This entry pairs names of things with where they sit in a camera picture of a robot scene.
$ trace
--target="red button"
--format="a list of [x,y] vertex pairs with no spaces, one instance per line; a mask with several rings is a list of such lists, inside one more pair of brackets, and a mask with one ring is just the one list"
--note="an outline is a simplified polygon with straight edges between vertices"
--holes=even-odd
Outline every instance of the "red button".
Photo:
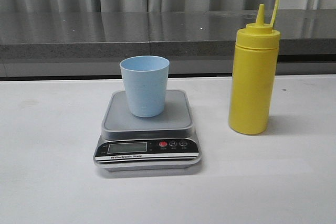
[[159,143],[159,146],[160,146],[160,147],[166,147],[167,145],[168,145],[168,143],[165,142],[165,141],[161,141],[161,142]]

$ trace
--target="cup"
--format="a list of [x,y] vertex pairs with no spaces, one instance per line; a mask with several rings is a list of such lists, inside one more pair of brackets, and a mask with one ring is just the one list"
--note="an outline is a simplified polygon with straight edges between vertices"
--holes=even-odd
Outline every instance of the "cup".
[[129,109],[150,118],[164,110],[169,61],[159,56],[136,56],[120,62]]

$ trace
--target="table surface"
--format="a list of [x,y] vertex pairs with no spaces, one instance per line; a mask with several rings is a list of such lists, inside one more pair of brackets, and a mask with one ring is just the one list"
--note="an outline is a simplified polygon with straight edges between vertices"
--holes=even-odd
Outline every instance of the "table surface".
[[169,79],[202,160],[109,173],[92,160],[121,80],[0,83],[0,223],[335,223],[336,76],[276,77],[268,129],[227,124],[230,77]]

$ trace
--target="digital kitchen scale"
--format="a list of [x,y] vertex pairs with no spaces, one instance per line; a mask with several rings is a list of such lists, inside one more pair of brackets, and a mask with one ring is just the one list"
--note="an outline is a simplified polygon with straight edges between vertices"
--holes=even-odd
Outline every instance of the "digital kitchen scale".
[[186,93],[167,90],[164,111],[140,118],[125,91],[112,95],[102,122],[94,163],[109,171],[186,168],[201,159]]

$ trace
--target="yellow squeeze bottle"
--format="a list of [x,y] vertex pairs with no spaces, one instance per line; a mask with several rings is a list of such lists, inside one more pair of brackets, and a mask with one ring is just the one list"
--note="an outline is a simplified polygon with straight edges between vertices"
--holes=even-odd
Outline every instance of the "yellow squeeze bottle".
[[264,23],[265,5],[259,5],[255,23],[237,32],[229,126],[255,135],[267,127],[279,52],[280,32],[273,30],[279,0],[270,24]]

